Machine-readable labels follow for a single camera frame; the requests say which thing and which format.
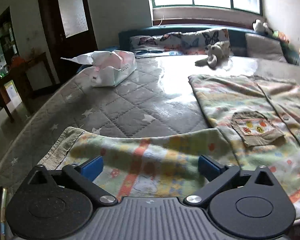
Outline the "butterfly patterned cushion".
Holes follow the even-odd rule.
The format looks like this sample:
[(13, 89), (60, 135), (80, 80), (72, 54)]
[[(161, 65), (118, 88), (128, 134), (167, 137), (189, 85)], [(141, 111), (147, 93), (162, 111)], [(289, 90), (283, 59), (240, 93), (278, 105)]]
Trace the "butterfly patterned cushion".
[(189, 33), (170, 32), (163, 35), (139, 35), (129, 38), (130, 51), (137, 58), (205, 55), (207, 45), (229, 41), (226, 28), (210, 28)]

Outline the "colourful patterned child's jacket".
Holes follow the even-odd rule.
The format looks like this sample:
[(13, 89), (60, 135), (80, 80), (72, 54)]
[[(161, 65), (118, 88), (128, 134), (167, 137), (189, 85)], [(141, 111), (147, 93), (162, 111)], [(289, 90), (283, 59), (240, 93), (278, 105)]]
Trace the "colourful patterned child's jacket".
[(190, 84), (210, 123), (201, 131), (152, 138), (111, 138), (68, 127), (40, 163), (60, 170), (102, 156), (95, 184), (117, 198), (174, 197), (199, 189), (198, 158), (244, 170), (265, 165), (300, 223), (300, 85), (254, 75), (193, 75)]

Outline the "grey pillow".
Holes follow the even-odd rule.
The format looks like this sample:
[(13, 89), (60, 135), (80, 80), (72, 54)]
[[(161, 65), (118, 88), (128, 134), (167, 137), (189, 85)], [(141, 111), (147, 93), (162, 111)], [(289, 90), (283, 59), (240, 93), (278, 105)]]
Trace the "grey pillow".
[(279, 41), (257, 34), (245, 34), (247, 56), (287, 63)]

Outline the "teal sofa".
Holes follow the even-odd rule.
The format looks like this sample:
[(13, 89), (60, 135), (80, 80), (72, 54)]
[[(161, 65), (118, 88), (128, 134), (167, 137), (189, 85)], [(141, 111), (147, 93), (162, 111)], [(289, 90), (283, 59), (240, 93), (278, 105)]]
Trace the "teal sofa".
[(204, 55), (208, 45), (229, 42), (230, 54), (280, 61), (300, 67), (300, 56), (278, 38), (252, 30), (210, 25), (162, 25), (119, 33), (119, 45), (106, 51), (130, 51), (135, 57)]

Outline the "dark wooden door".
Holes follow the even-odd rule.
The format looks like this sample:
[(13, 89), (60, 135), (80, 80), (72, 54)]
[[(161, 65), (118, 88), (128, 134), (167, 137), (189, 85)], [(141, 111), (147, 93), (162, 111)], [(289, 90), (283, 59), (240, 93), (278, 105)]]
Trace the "dark wooden door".
[(98, 50), (88, 0), (38, 0), (45, 38), (60, 83), (79, 69), (68, 59)]

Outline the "dark wooden side table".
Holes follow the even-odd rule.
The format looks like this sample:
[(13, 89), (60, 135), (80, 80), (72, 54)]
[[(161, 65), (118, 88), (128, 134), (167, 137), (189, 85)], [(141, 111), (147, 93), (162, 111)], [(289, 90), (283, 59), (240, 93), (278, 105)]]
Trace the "dark wooden side table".
[[(43, 63), (52, 85), (41, 88), (39, 90), (33, 90), (30, 81), (26, 75), (26, 72), (39, 63)], [(21, 59), (20, 63), (16, 67), (12, 68), (7, 76), (0, 78), (0, 88), (4, 87), (4, 85), (10, 81), (14, 82), (19, 96), (21, 98), (21, 101), (23, 102), (30, 114), (34, 113), (34, 110), (29, 102), (30, 99), (33, 99), (37, 96), (47, 95), (48, 93), (51, 93), (58, 88), (58, 84), (55, 81), (49, 62), (47, 60), (46, 52), (41, 53), (40, 55), (36, 56), (34, 59), (31, 59), (29, 61), (22, 61)], [(14, 122), (14, 118), (5, 103), (1, 91), (0, 106), (6, 111), (10, 122)]]

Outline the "orange green plush toy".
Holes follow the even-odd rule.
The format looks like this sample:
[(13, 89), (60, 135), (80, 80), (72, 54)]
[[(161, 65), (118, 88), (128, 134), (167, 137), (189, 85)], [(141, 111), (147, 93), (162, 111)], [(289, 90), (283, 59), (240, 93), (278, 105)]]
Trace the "orange green plush toy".
[(286, 44), (289, 44), (289, 39), (287, 38), (287, 36), (281, 32), (281, 31), (274, 31), (273, 32), (273, 37), (279, 39), (281, 42), (284, 42)]

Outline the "white plush bunny toy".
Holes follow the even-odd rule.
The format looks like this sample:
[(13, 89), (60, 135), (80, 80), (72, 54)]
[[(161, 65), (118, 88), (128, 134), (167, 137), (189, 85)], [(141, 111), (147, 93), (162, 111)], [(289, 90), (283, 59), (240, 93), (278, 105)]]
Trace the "white plush bunny toy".
[(216, 69), (217, 65), (223, 60), (232, 55), (230, 42), (220, 41), (213, 45), (208, 44), (206, 48), (207, 57), (196, 61), (194, 64), (197, 67), (208, 66), (211, 69)]

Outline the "white pink tissue pack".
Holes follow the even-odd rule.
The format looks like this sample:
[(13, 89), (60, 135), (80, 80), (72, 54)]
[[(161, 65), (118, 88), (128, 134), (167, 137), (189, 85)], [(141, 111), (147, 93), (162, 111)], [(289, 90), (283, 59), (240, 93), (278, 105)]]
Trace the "white pink tissue pack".
[(130, 51), (93, 51), (68, 59), (70, 62), (87, 65), (75, 76), (92, 87), (116, 87), (137, 68), (134, 53)]

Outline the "white black plush toy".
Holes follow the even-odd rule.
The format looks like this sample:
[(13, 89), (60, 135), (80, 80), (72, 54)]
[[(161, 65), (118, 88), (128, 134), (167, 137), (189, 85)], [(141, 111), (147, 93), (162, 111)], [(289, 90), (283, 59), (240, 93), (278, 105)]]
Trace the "white black plush toy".
[(257, 19), (253, 23), (253, 30), (256, 33), (266, 34), (266, 35), (273, 35), (273, 30), (269, 27), (267, 22), (262, 23), (261, 20)]

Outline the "grey quilted star table cover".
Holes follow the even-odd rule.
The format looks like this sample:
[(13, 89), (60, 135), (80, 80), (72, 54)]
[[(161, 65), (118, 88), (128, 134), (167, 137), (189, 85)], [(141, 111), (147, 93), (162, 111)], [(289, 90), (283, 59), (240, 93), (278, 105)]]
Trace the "grey quilted star table cover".
[(114, 88), (95, 88), (86, 71), (53, 95), (37, 99), (30, 114), (19, 97), (0, 111), (0, 186), (19, 181), (47, 154), (69, 126), (108, 137), (159, 137), (208, 127), (189, 84), (189, 76), (263, 75), (293, 79), (300, 67), (288, 63), (233, 56), (217, 69), (197, 67), (197, 56), (138, 59), (137, 69)]

